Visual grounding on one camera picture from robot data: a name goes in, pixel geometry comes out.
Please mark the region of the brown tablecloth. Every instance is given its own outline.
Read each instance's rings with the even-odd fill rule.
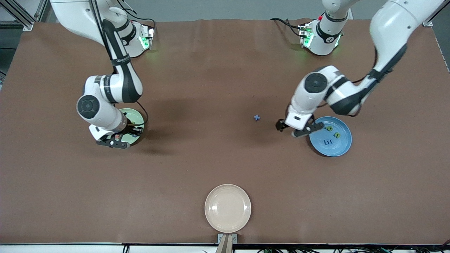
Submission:
[[[349,21],[324,57],[274,21],[159,23],[154,51],[133,59],[150,124],[137,145],[109,149],[75,110],[86,78],[112,70],[105,49],[36,23],[0,92],[0,242],[215,241],[204,201],[231,183],[252,201],[241,243],[442,243],[450,76],[432,29],[414,32],[359,116],[338,116],[347,154],[275,130],[308,72],[332,64],[356,80],[373,61],[368,21]]]

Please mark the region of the wire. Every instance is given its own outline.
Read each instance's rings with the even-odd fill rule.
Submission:
[[[378,61],[378,52],[377,52],[377,48],[376,47],[373,47],[373,48],[375,48],[375,59],[373,60],[373,65],[372,65],[372,68],[374,68],[375,67],[375,64],[377,64],[377,61]],[[358,80],[356,80],[356,81],[351,81],[352,83],[357,83],[357,82],[360,82],[360,81],[362,81],[362,80],[364,80],[364,78],[366,77],[367,75],[365,75],[365,76],[363,76],[361,79],[358,79]]]
[[[315,116],[314,116],[314,113],[311,115],[311,117],[310,117],[310,119],[308,119],[308,121],[311,120],[311,119],[312,119],[311,125],[314,125],[314,124],[315,124]]]
[[[123,245],[122,253],[128,253],[130,251],[130,246],[128,244]]]
[[[450,2],[447,2],[438,12],[436,12],[427,22],[430,22],[435,16],[437,16]]]
[[[149,114],[147,113],[147,110],[145,110],[145,108],[139,103],[139,101],[136,101],[136,103],[144,110],[146,119],[142,124],[128,124],[131,127],[142,126],[142,125],[147,124],[147,122],[149,121]]]
[[[288,23],[289,28],[291,29],[291,31],[292,31],[295,35],[297,35],[297,36],[299,36],[299,37],[302,37],[302,38],[306,38],[306,35],[300,35],[300,34],[298,34],[298,33],[296,33],[296,32],[294,31],[294,29],[292,28],[291,23],[289,23],[289,19],[286,19],[286,22]]]
[[[321,104],[321,105],[318,105],[317,108],[324,107],[324,106],[327,105],[327,104],[328,104],[328,103],[325,102],[325,103],[323,103],[323,104]]]
[[[92,13],[94,14],[95,22],[97,23],[97,28],[99,29],[100,36],[102,37],[102,40],[103,40],[103,44],[106,48],[109,58],[112,59],[111,51],[109,50],[108,41],[106,40],[104,30],[102,29],[102,25],[101,25],[102,21],[100,20],[100,10],[99,10],[99,6],[97,4],[97,0],[89,0],[89,2],[92,5],[92,9],[93,9]]]
[[[381,247],[370,247],[370,248],[364,248],[364,247],[357,247],[357,246],[349,246],[341,249],[334,249],[333,253],[343,253],[345,250],[349,251],[349,253],[386,253],[386,252],[393,252],[394,250],[401,247],[401,249],[413,249],[415,253],[432,253],[432,252],[444,252],[445,250],[448,250],[448,244],[450,244],[450,240],[446,241],[444,244],[439,246],[432,246],[432,247],[418,247],[415,245],[397,245],[396,247],[388,250]],[[267,250],[270,250],[272,253],[280,253],[283,249],[287,250],[289,253],[319,253],[311,248],[307,248],[304,246],[296,246],[296,245],[287,245],[283,248],[279,247],[267,247],[265,248]],[[265,249],[260,249],[257,253],[263,252]]]
[[[281,23],[283,23],[283,24],[285,24],[285,25],[287,25],[287,26],[290,26],[290,27],[292,27],[292,28],[297,28],[297,29],[298,29],[298,27],[293,26],[293,25],[291,25],[291,24],[288,24],[288,23],[286,23],[284,20],[282,20],[282,19],[280,19],[280,18],[271,18],[270,20],[280,21]]]
[[[117,0],[117,2],[119,3],[120,7],[122,7],[122,9],[123,9],[126,13],[128,13],[128,15],[130,15],[130,16],[132,16],[132,17],[134,17],[134,18],[140,19],[140,20],[151,20],[151,21],[153,22],[153,27],[156,28],[156,22],[155,22],[153,19],[151,19],[151,18],[139,18],[139,17],[137,17],[137,16],[131,14],[131,13],[129,12],[129,10],[131,10],[131,9],[128,9],[128,8],[123,7],[123,5],[120,3],[120,1],[121,1],[121,0]]]
[[[295,28],[295,29],[298,29],[298,26],[293,26],[293,25],[291,25],[291,23],[289,22],[289,19],[286,19],[286,21],[283,21],[283,20],[280,19],[280,18],[271,18],[270,20],[280,21],[281,23],[283,23],[283,24],[289,26],[289,28],[291,29],[291,31],[292,31],[295,35],[297,35],[297,36],[299,36],[299,37],[302,37],[302,38],[306,38],[305,35],[300,35],[300,34],[298,34],[298,33],[296,33],[296,32],[294,31],[294,28]]]

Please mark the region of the metal frame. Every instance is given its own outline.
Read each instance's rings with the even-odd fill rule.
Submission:
[[[3,73],[2,71],[0,71],[0,88],[1,88],[1,85],[3,85],[5,78],[6,78],[6,74]]]
[[[36,22],[36,19],[15,0],[0,0],[0,5],[23,25],[24,31],[31,31],[33,29],[33,24]]]
[[[43,22],[45,15],[48,13],[50,9],[49,7],[50,7],[49,0],[40,1],[39,5],[37,6],[36,13],[34,13],[36,21]]]
[[[431,14],[430,15],[430,17],[429,18],[427,18],[427,20],[426,21],[424,21],[423,23],[422,23],[422,25],[424,26],[424,27],[432,27],[433,26],[433,22],[431,22],[432,20],[433,20],[433,18],[436,16],[436,15],[438,15],[448,4],[450,4],[450,0],[444,0],[444,1],[442,1],[442,4],[440,5],[440,7],[439,8],[437,8],[434,12],[433,12],[433,14]]]
[[[353,19],[353,12],[351,10],[351,7],[348,9],[348,19]]]
[[[232,238],[232,234],[224,234],[222,238],[225,237]],[[395,250],[412,250],[411,246],[417,248],[426,248],[431,252],[440,251],[450,251],[450,240],[446,241],[444,244],[234,244],[233,249],[263,249],[263,248],[273,248],[273,249],[286,249],[286,248],[298,248],[303,247],[306,249],[313,250],[335,250],[335,249],[346,249],[346,248],[367,248],[367,249],[395,249]],[[11,244],[0,244],[0,246],[188,246],[188,247],[217,247],[218,244],[215,243],[112,243],[112,242],[98,242],[98,243],[11,243]]]

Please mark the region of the beige plate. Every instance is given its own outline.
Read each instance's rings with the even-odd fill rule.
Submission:
[[[236,185],[220,185],[206,198],[205,215],[219,232],[234,233],[247,224],[252,205],[245,191]]]

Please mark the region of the robotic arm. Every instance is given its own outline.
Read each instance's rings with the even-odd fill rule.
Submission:
[[[99,34],[104,34],[102,42],[108,47],[114,72],[89,77],[76,109],[80,117],[91,124],[89,130],[98,144],[125,149],[130,144],[121,142],[121,137],[108,137],[124,134],[140,136],[143,128],[130,122],[113,104],[136,102],[142,95],[142,83],[113,23],[100,13],[94,14],[94,18],[102,20],[97,27]]]
[[[336,114],[356,115],[376,85],[399,62],[412,32],[446,2],[448,0],[390,0],[385,3],[370,23],[378,59],[362,82],[354,85],[334,66],[307,74],[288,105],[286,118],[277,122],[277,130],[290,126],[296,129],[293,135],[300,137],[321,129],[323,126],[317,126],[310,119],[322,100]]]
[[[126,12],[114,7],[124,0],[97,0],[100,14],[110,21],[119,34],[121,43],[131,57],[141,55],[150,49],[153,41],[154,27],[130,21]],[[96,27],[94,11],[90,0],[50,0],[53,11],[62,26],[82,37],[104,45],[102,36]]]
[[[338,45],[342,28],[348,20],[348,10],[359,0],[322,0],[325,12],[319,19],[300,30],[300,43],[317,55],[327,55]]]

